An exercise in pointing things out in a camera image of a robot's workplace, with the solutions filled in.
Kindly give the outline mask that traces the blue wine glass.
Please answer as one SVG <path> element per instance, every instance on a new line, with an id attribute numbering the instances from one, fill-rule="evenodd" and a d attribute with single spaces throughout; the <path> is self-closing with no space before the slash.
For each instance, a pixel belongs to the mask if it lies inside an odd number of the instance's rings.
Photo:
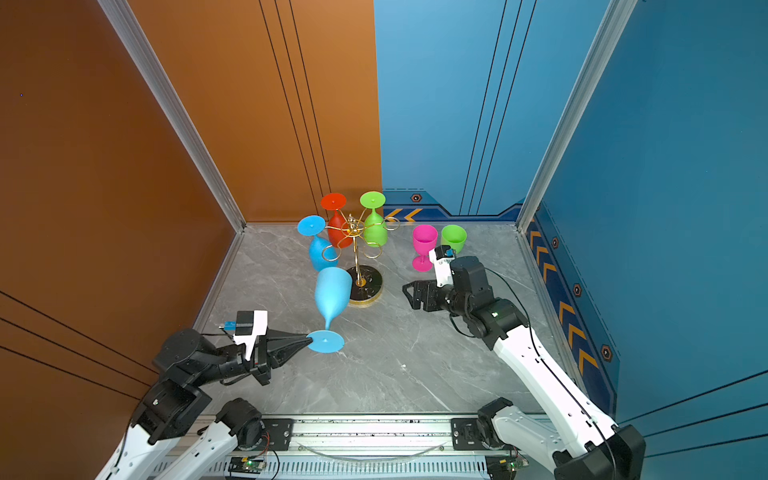
<path id="1" fill-rule="evenodd" d="M 344 338 L 331 329 L 332 322 L 347 308 L 352 288 L 349 273 L 338 267 L 328 267 L 318 273 L 315 288 L 315 304 L 324 320 L 324 327 L 308 335 L 310 350 L 321 354 L 339 352 Z"/>
<path id="2" fill-rule="evenodd" d="M 319 215 L 309 215 L 299 221 L 298 232 L 311 238 L 308 255 L 313 268 L 320 272 L 338 265 L 339 253 L 331 242 L 321 237 L 326 230 L 326 220 Z"/>

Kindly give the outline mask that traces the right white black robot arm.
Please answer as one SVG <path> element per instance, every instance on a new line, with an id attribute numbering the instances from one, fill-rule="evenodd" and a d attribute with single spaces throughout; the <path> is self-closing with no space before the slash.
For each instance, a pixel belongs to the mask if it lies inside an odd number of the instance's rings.
<path id="1" fill-rule="evenodd" d="M 482 441 L 492 449 L 521 450 L 557 479 L 640 478 L 646 442 L 638 430 L 619 426 L 583 393 L 543 346 L 528 315 L 495 295 L 477 257 L 455 259 L 449 269 L 448 283 L 403 286 L 411 308 L 461 318 L 469 336 L 511 368 L 551 422 L 545 426 L 499 398 L 477 413 Z"/>

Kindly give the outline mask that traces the magenta wine glass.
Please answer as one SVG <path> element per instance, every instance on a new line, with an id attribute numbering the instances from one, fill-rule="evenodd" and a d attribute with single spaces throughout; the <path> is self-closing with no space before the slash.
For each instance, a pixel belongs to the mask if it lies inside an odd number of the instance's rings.
<path id="1" fill-rule="evenodd" d="M 429 253 L 437 246 L 438 232 L 431 225 L 420 225 L 413 230 L 412 241 L 418 256 L 412 261 L 412 267 L 418 272 L 432 269 Z"/>

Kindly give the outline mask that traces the red wine glass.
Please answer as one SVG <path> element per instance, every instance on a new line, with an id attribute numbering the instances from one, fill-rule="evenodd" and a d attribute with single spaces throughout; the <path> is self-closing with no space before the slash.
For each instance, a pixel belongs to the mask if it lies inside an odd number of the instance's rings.
<path id="1" fill-rule="evenodd" d="M 342 214 L 342 209 L 346 203 L 346 197 L 340 193 L 329 193 L 321 200 L 322 207 L 332 213 L 326 226 L 329 241 L 335 248 L 339 249 L 348 248 L 353 243 L 352 238 L 348 235 L 348 222 Z"/>

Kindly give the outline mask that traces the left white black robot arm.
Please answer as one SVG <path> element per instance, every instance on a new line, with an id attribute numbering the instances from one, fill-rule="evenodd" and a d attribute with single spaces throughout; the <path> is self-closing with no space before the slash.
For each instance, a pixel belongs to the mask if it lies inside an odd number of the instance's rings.
<path id="1" fill-rule="evenodd" d="M 162 472 L 156 467 L 187 435 L 211 402 L 207 384 L 254 378 L 267 385 L 274 369 L 311 345 L 307 335 L 270 330 L 217 347 L 194 329 L 169 337 L 154 359 L 160 375 L 139 401 L 100 479 L 200 479 L 235 450 L 268 452 L 263 415 L 247 400 L 227 402 L 198 439 Z"/>

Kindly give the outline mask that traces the green wine glass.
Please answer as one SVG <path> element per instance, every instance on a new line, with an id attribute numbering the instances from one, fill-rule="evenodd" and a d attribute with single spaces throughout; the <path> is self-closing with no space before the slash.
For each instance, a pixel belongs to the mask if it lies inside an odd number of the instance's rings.
<path id="1" fill-rule="evenodd" d="M 388 241 L 388 230 L 384 218 L 378 213 L 386 197 L 379 191 L 368 191 L 361 195 L 360 204 L 369 211 L 364 221 L 363 238 L 370 247 L 383 247 Z"/>
<path id="2" fill-rule="evenodd" d="M 467 241 L 467 231 L 460 225 L 446 225 L 440 233 L 440 242 L 448 246 L 455 255 L 458 255 L 464 248 Z"/>

